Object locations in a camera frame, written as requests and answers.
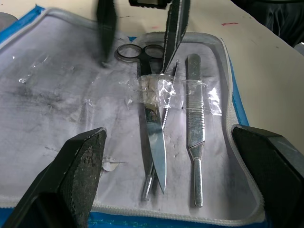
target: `background object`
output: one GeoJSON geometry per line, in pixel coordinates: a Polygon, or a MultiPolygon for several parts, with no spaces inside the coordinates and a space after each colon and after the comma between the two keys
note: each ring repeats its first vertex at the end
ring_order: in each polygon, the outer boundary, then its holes
{"type": "Polygon", "coordinates": [[[16,17],[8,13],[0,12],[0,32],[17,20],[16,17]]]}
{"type": "Polygon", "coordinates": [[[303,0],[232,1],[290,46],[304,41],[303,0]]]}
{"type": "Polygon", "coordinates": [[[295,50],[297,50],[299,53],[301,53],[302,56],[304,56],[304,43],[299,43],[295,47],[295,50]]]}

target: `scissor blade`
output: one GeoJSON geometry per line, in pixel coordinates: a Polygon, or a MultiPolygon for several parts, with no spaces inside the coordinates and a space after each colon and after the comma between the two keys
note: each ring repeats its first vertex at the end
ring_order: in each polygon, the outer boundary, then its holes
{"type": "Polygon", "coordinates": [[[162,122],[158,108],[145,106],[151,155],[162,192],[167,182],[167,157],[162,122]]]}

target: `black scissor handle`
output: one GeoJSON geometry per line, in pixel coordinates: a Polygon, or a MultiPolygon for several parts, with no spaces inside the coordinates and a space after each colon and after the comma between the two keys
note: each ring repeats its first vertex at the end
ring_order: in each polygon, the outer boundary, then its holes
{"type": "Polygon", "coordinates": [[[118,57],[122,60],[135,61],[137,59],[139,59],[139,60],[162,59],[163,47],[160,45],[151,44],[151,45],[145,46],[142,49],[140,46],[135,45],[135,44],[123,44],[117,48],[116,52],[118,54],[118,57]],[[136,51],[136,54],[133,56],[124,55],[123,51],[127,48],[133,49],[134,51],[136,51]]]}
{"type": "Polygon", "coordinates": [[[163,56],[163,47],[157,44],[151,44],[148,46],[145,46],[143,48],[143,51],[146,55],[150,57],[150,59],[162,59],[163,56]]]}
{"type": "Polygon", "coordinates": [[[140,46],[137,46],[135,44],[123,44],[117,48],[116,52],[117,52],[119,58],[122,60],[136,60],[136,59],[140,58],[140,55],[143,52],[143,49],[140,46]],[[134,55],[134,56],[123,55],[123,51],[127,48],[132,48],[133,50],[137,51],[137,53],[139,53],[139,54],[134,55]]]}

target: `scissors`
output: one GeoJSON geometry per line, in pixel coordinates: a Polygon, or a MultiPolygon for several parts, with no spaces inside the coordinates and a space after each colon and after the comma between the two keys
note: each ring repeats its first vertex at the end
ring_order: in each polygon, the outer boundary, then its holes
{"type": "MultiPolygon", "coordinates": [[[[124,44],[119,46],[116,52],[118,57],[122,60],[131,62],[139,61],[141,77],[152,73],[150,66],[151,60],[162,60],[163,47],[153,44],[141,48],[134,44],[124,44]],[[137,55],[130,56],[130,52],[136,52],[137,55]]],[[[144,110],[154,169],[157,174],[161,190],[164,193],[167,182],[167,158],[162,130],[162,120],[158,107],[152,104],[144,104],[144,110]]]]}

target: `dissecting instrument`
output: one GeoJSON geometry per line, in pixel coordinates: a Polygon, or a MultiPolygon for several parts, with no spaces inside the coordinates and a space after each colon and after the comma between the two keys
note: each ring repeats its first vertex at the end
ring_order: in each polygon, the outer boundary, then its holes
{"type": "MultiPolygon", "coordinates": [[[[138,61],[140,62],[141,73],[140,76],[150,75],[152,73],[150,61],[161,60],[161,56],[157,56],[156,53],[163,53],[163,47],[159,45],[148,45],[144,48],[134,44],[124,44],[118,47],[118,57],[126,61],[138,61]],[[130,56],[130,53],[139,53],[136,56],[130,56]]],[[[162,120],[158,107],[152,104],[144,104],[145,116],[147,122],[149,143],[151,149],[152,160],[155,168],[155,172],[158,177],[158,181],[162,192],[166,189],[167,180],[167,158],[166,147],[164,142],[164,136],[162,131],[162,120]]]]}
{"type": "Polygon", "coordinates": [[[194,203],[203,206],[202,150],[205,143],[205,116],[200,56],[188,55],[187,74],[187,149],[193,160],[194,203]]]}
{"type": "MultiPolygon", "coordinates": [[[[173,82],[172,82],[172,86],[171,86],[171,90],[170,90],[170,95],[168,97],[168,99],[166,99],[168,102],[167,102],[167,106],[168,108],[165,108],[163,110],[163,117],[162,117],[162,130],[164,131],[165,130],[165,126],[166,126],[166,122],[167,122],[167,117],[168,117],[168,112],[169,112],[169,107],[170,107],[170,101],[171,101],[171,97],[172,97],[172,92],[174,90],[174,81],[175,81],[175,78],[176,78],[176,73],[177,73],[177,70],[178,70],[178,65],[179,65],[179,60],[176,61],[176,65],[175,65],[175,70],[174,70],[174,76],[173,76],[173,82]]],[[[143,201],[149,201],[149,193],[151,191],[151,188],[152,188],[152,184],[153,184],[153,181],[154,181],[154,175],[155,175],[155,168],[154,168],[154,165],[153,165],[153,162],[151,164],[151,167],[150,167],[150,171],[148,173],[148,175],[146,176],[146,181],[145,181],[145,184],[144,184],[144,188],[143,188],[143,191],[142,191],[142,200],[143,201]]]]}

